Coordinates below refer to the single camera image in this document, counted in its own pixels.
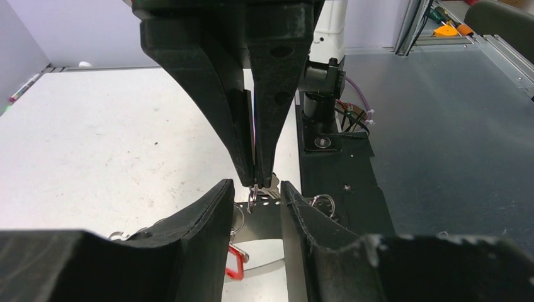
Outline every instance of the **screwdriver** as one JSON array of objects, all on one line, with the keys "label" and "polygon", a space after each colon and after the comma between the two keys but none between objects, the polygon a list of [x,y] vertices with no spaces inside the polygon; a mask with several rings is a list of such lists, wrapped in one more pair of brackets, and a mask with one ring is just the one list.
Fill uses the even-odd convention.
[{"label": "screwdriver", "polygon": [[462,36],[472,36],[474,34],[473,30],[469,26],[452,20],[452,18],[449,16],[449,14],[445,10],[445,8],[442,8],[441,6],[438,6],[437,8],[435,8],[434,12],[435,12],[435,14],[437,16],[439,16],[442,19],[444,19],[444,21],[446,23],[448,23],[449,25],[452,25],[453,27],[455,27],[458,30],[460,35],[462,35]]},{"label": "screwdriver", "polygon": [[447,25],[447,24],[445,23],[446,19],[443,18],[440,14],[438,14],[438,12],[437,12],[435,9],[433,9],[433,8],[431,8],[431,9],[428,11],[428,18],[430,18],[430,20],[435,21],[435,22],[438,23],[438,24],[441,23],[441,24],[443,24],[443,25]]},{"label": "screwdriver", "polygon": [[434,31],[434,36],[457,36],[459,32],[455,28],[455,24],[449,18],[447,14],[439,13],[437,10],[431,8],[428,11],[428,18],[435,21],[438,24],[442,24],[442,27],[437,28]]}]

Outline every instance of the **screw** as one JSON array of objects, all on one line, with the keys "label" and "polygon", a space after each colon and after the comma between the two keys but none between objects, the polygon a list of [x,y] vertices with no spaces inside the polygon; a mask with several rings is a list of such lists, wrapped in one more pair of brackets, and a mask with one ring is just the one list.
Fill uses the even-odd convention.
[{"label": "screw", "polygon": [[317,137],[315,139],[315,145],[318,146],[319,148],[323,148],[323,149],[324,148],[328,148],[328,147],[330,147],[331,144],[332,144],[332,142],[327,137],[324,137],[324,138]]}]

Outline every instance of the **wire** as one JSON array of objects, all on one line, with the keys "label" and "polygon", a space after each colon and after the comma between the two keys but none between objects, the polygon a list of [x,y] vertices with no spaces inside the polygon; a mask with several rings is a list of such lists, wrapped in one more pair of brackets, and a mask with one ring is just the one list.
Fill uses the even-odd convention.
[{"label": "wire", "polygon": [[341,121],[341,128],[343,129],[343,125],[345,125],[345,120],[347,119],[346,115],[343,115],[343,121]]},{"label": "wire", "polygon": [[371,106],[369,106],[369,102],[367,101],[367,98],[363,95],[363,92],[361,91],[361,89],[349,77],[345,77],[345,80],[349,84],[351,84],[351,86],[354,88],[354,90],[356,90],[356,92],[360,96],[360,99],[363,102],[363,105],[365,107],[365,111],[367,111],[367,120],[372,120],[373,119],[373,113],[371,112]]},{"label": "wire", "polygon": [[423,32],[424,30],[424,27],[426,26],[426,22],[428,21],[428,13],[430,12],[430,8],[432,8],[432,3],[434,2],[434,0],[430,0],[428,1],[428,5],[426,7],[426,9],[424,10],[424,20],[423,20],[423,23],[421,25],[421,28],[419,29],[415,39],[412,41],[412,44],[410,45],[410,47],[408,48],[408,51],[410,49],[412,49],[412,47],[416,44],[417,40],[419,39],[419,36],[421,35],[421,33]]},{"label": "wire", "polygon": [[[423,0],[419,0],[418,2],[418,7],[419,5],[421,5],[421,2]],[[414,24],[415,20],[416,20],[416,17],[417,17],[417,11],[414,12],[414,15],[412,16],[412,20],[410,21],[410,24]],[[408,34],[410,33],[410,29],[408,28],[408,30],[406,31],[406,34],[404,35],[404,37],[402,37],[402,40],[400,41],[400,44],[399,44],[399,49],[397,49],[397,51],[395,52],[396,55],[399,54],[399,51],[401,50],[401,46],[402,44],[404,44],[404,42],[406,42],[406,39],[408,39]]]},{"label": "wire", "polygon": [[344,102],[342,102],[342,101],[340,101],[340,100],[338,100],[338,99],[336,99],[336,102],[338,102],[338,104],[340,104],[341,107],[343,107],[343,109],[345,109],[345,110],[348,109],[347,105],[346,105]]},{"label": "wire", "polygon": [[365,130],[365,132],[367,132],[367,137],[369,137],[369,135],[371,134],[371,132],[369,131],[369,128],[367,128],[367,126],[365,126],[362,122],[360,122],[359,120],[353,118],[351,115],[349,114],[346,114],[345,112],[339,110],[336,108],[336,111],[338,113],[341,113],[342,115],[346,116],[351,122],[353,122],[354,124],[360,126],[363,130]]},{"label": "wire", "polygon": [[[364,117],[365,115],[365,111],[362,111],[358,114],[358,116],[356,117],[356,120],[357,121],[361,121],[361,119]],[[356,123],[354,123],[354,125],[350,125],[349,128],[347,129],[348,132],[354,132],[356,131]]]},{"label": "wire", "polygon": [[349,132],[350,128],[352,128],[352,126],[354,126],[355,124],[351,121],[349,121],[349,127],[347,127],[347,129],[345,129],[343,132]]}]

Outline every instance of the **black cable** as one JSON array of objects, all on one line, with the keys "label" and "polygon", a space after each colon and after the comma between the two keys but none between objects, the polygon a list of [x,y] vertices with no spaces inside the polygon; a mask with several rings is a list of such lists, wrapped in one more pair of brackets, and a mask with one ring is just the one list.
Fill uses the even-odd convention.
[{"label": "black cable", "polygon": [[408,48],[408,51],[410,49],[412,49],[412,47],[416,44],[417,40],[419,39],[419,36],[421,35],[421,33],[423,32],[424,30],[424,27],[426,26],[426,22],[428,21],[428,13],[430,12],[430,9],[432,8],[432,3],[434,3],[434,0],[430,0],[428,2],[428,6],[426,7],[426,9],[424,10],[424,20],[423,20],[423,23],[421,25],[421,28],[419,29],[417,35],[416,35],[416,38],[413,40],[412,44],[410,45],[410,47]]},{"label": "black cable", "polygon": [[[419,5],[421,5],[422,1],[423,0],[419,0],[418,7],[419,7]],[[417,10],[414,12],[414,15],[412,16],[412,20],[410,21],[410,24],[414,24],[414,22],[416,20],[416,17],[417,17]],[[404,44],[404,42],[406,42],[406,39],[408,39],[408,34],[409,33],[410,33],[410,29],[408,29],[406,31],[406,34],[404,35],[404,37],[402,37],[402,40],[400,41],[400,44],[399,44],[399,49],[397,49],[397,51],[395,52],[396,55],[399,54],[399,50],[401,50],[402,44]]]},{"label": "black cable", "polygon": [[345,125],[346,119],[347,119],[347,116],[343,115],[343,121],[341,121],[341,129],[343,129],[343,125]]},{"label": "black cable", "polygon": [[371,134],[371,132],[369,131],[369,128],[367,128],[367,126],[365,126],[362,122],[358,121],[357,119],[353,118],[351,115],[346,115],[343,111],[335,108],[336,111],[338,113],[341,113],[342,115],[345,115],[351,122],[353,122],[354,124],[360,126],[362,129],[365,130],[365,132],[367,132],[367,136],[369,136]]},{"label": "black cable", "polygon": [[349,132],[350,128],[352,128],[352,125],[354,125],[354,123],[350,121],[349,122],[349,127],[345,128],[345,130],[342,129],[343,132]]},{"label": "black cable", "polygon": [[357,126],[357,124],[354,124],[354,129],[350,130],[350,132],[356,131],[356,126]]},{"label": "black cable", "polygon": [[361,121],[361,120],[363,119],[363,117],[365,116],[366,113],[367,113],[367,112],[365,112],[365,111],[362,110],[362,111],[358,114],[358,116],[356,117],[356,119],[357,119],[358,121]]}]

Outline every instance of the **metal key ring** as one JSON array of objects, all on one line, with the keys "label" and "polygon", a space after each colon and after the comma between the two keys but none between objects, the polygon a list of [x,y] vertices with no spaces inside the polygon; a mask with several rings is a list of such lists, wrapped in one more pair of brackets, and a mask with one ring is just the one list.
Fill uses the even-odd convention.
[{"label": "metal key ring", "polygon": [[254,189],[249,187],[249,202],[247,203],[247,212],[252,214],[256,199],[258,198],[258,184],[254,185]]},{"label": "metal key ring", "polygon": [[241,231],[241,229],[245,226],[245,213],[243,213],[243,210],[237,203],[234,203],[234,208],[239,210],[239,212],[241,213],[242,219],[241,219],[241,225],[239,226],[239,228],[236,228],[235,230],[231,230],[230,235],[235,235],[237,232]]},{"label": "metal key ring", "polygon": [[128,240],[128,238],[130,238],[130,237],[131,237],[130,234],[119,231],[119,232],[111,233],[111,235],[108,237],[108,240],[111,240],[111,241],[113,241],[113,240],[122,240],[122,241],[124,241],[124,240]]},{"label": "metal key ring", "polygon": [[317,202],[317,200],[319,198],[326,198],[328,199],[328,201],[330,201],[330,204],[332,205],[332,214],[330,214],[330,219],[332,217],[334,217],[334,214],[336,212],[336,203],[334,202],[334,198],[332,198],[332,196],[328,195],[328,194],[319,194],[319,195],[316,195],[313,200],[312,200],[312,203],[311,203],[311,206],[315,206],[315,203]]}]

